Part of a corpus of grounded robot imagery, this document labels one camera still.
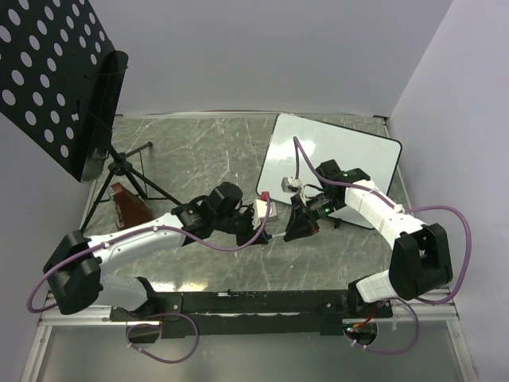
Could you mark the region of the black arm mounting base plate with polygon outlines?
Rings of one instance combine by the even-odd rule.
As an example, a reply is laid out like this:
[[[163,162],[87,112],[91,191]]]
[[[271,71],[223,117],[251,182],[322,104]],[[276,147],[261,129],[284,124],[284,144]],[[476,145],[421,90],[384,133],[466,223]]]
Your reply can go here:
[[[345,324],[375,318],[392,318],[389,302],[361,302],[349,290],[273,290],[226,292],[155,292],[133,313],[117,307],[112,322],[161,323],[161,337],[182,338],[194,329],[199,334],[248,335],[319,333],[340,336]]]

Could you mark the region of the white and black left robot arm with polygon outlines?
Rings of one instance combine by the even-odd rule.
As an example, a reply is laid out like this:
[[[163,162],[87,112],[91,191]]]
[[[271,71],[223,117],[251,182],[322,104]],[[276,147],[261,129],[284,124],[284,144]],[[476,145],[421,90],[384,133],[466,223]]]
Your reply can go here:
[[[125,279],[115,271],[145,255],[193,243],[238,252],[266,242],[265,228],[275,210],[269,193],[248,206],[242,201],[242,190],[224,182],[208,195],[123,231],[89,237],[79,230],[68,233],[43,267],[54,307],[70,315],[94,304],[117,306],[141,320],[153,317],[157,299],[150,283],[140,276]]]

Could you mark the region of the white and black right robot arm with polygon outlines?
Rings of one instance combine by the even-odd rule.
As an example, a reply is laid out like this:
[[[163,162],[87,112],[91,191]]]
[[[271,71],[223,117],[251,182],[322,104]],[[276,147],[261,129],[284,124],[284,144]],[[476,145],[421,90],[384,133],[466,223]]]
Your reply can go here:
[[[449,242],[442,226],[426,224],[406,213],[359,168],[341,170],[335,161],[329,160],[315,171],[320,192],[310,198],[305,196],[300,180],[282,179],[283,192],[292,195],[284,241],[318,233],[320,219],[349,207],[375,228],[392,250],[385,271],[349,283],[347,306],[353,315],[364,317],[377,302],[390,298],[409,301],[452,280]]]

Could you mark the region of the white whiteboard with black frame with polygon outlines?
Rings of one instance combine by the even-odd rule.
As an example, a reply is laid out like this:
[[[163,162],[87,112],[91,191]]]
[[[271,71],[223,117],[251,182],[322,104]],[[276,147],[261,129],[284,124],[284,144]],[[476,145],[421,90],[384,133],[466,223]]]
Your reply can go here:
[[[314,166],[335,160],[341,170],[360,168],[377,187],[388,193],[402,153],[402,144],[382,131],[371,133],[341,123],[320,122],[291,114],[276,117],[269,146],[256,185],[256,193],[270,193],[277,203],[278,221],[284,232],[289,219],[289,193],[282,191],[282,179],[296,171],[293,137],[297,137]]]

